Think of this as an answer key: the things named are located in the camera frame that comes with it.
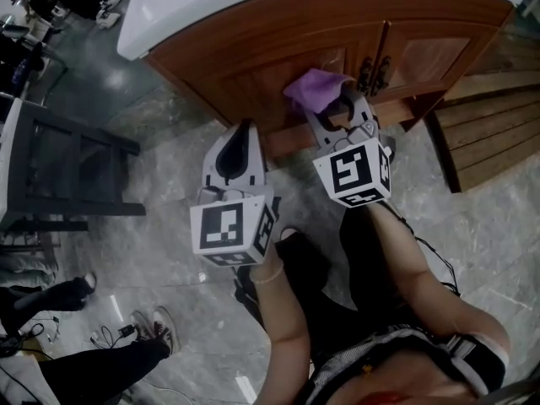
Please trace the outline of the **person's torso grey mesh top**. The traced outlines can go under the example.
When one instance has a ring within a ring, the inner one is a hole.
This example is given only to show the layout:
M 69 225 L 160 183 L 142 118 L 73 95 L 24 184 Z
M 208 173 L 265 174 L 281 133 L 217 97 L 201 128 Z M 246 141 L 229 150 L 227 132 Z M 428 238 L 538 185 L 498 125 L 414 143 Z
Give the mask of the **person's torso grey mesh top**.
M 481 333 L 440 338 L 417 326 L 396 324 L 334 354 L 313 372 L 295 404 L 324 405 L 342 384 L 366 367 L 374 369 L 403 350 L 427 355 L 448 377 L 467 384 L 479 396 L 501 388 L 510 360 L 501 346 Z

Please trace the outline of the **person's legs black trousers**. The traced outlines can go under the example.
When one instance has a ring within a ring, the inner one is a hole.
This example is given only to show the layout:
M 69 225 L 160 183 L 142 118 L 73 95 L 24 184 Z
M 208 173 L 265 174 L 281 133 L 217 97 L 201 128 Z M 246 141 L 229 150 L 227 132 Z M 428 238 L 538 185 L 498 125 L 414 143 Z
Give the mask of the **person's legs black trousers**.
M 298 342 L 271 344 L 272 359 L 297 359 L 305 364 L 350 348 L 392 325 L 422 328 L 408 302 L 410 295 L 403 297 L 392 278 L 368 208 L 345 213 L 339 238 L 349 261 L 349 291 L 355 310 L 339 305 L 323 293 L 330 263 L 304 234 L 294 231 L 274 244 L 305 314 L 310 347 Z M 257 292 L 250 279 L 253 267 L 238 269 L 235 297 L 264 328 Z

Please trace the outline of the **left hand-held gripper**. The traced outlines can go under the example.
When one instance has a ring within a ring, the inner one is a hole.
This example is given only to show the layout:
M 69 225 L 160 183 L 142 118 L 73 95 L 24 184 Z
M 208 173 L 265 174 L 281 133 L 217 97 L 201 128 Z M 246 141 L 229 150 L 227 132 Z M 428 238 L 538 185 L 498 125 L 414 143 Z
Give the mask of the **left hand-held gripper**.
M 277 222 L 275 192 L 265 184 L 266 162 L 250 119 L 226 130 L 206 153 L 197 205 L 190 208 L 192 250 L 217 267 L 264 262 Z M 218 184 L 250 186 L 218 188 Z

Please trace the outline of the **wooden vanity cabinet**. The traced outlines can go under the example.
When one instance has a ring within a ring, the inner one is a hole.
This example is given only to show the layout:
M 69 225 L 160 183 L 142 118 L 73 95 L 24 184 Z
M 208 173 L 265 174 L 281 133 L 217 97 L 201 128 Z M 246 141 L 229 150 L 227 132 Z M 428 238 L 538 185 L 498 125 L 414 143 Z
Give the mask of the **wooden vanity cabinet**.
M 439 19 L 486 24 L 497 29 L 496 36 L 513 11 L 514 5 L 505 0 L 248 0 L 162 41 L 150 51 L 147 62 L 178 89 L 203 104 L 223 124 L 232 126 L 187 83 L 187 78 L 203 58 L 215 57 L 234 45 L 285 30 L 309 33 L 381 21 L 384 29 L 373 58 L 375 67 L 388 21 Z M 426 115 L 448 90 L 384 102 L 368 98 L 382 126 L 400 124 L 408 128 Z M 292 154 L 314 144 L 312 132 L 302 118 L 297 126 L 262 132 L 263 145 L 270 157 Z

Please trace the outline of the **person's left forearm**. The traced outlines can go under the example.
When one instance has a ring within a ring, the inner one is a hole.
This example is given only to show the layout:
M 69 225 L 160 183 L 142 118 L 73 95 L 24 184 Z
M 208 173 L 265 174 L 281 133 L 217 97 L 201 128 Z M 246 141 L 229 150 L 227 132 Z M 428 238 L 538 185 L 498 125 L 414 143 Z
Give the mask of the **person's left forearm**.
M 272 345 L 298 342 L 310 347 L 305 314 L 284 271 L 284 262 L 271 241 L 262 264 L 250 271 L 264 328 Z

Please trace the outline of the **wooden slatted platform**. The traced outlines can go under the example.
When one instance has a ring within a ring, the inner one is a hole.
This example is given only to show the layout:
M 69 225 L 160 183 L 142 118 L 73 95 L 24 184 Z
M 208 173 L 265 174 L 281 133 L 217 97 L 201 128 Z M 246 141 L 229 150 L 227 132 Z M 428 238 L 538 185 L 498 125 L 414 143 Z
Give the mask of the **wooden slatted platform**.
M 479 186 L 540 151 L 540 70 L 466 76 L 426 126 L 451 192 Z

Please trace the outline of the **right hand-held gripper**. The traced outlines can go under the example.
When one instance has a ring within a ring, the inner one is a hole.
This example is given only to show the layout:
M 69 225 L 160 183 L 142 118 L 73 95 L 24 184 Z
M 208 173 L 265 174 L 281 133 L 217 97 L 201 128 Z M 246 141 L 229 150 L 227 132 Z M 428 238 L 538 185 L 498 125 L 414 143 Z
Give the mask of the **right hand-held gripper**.
M 392 194 L 390 155 L 383 145 L 372 106 L 359 91 L 344 85 L 339 100 L 348 110 L 347 129 L 326 111 L 303 109 L 317 145 L 313 160 L 327 195 L 346 208 L 388 199 Z

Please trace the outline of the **purple cloth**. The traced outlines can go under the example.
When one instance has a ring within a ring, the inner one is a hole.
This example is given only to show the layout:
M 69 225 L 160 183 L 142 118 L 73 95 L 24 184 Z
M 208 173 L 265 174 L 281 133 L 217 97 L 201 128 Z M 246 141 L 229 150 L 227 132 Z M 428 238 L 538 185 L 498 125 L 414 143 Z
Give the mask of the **purple cloth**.
M 288 85 L 283 94 L 302 109 L 320 114 L 340 96 L 343 85 L 352 81 L 354 78 L 346 74 L 311 68 Z

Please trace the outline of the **person's right forearm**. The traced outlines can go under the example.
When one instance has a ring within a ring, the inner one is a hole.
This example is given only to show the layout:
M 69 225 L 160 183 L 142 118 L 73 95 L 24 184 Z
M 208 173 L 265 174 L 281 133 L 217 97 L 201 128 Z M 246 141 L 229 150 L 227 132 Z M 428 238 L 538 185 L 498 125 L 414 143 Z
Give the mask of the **person's right forearm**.
M 413 233 L 379 203 L 367 206 L 391 276 L 403 297 L 416 289 L 430 269 Z

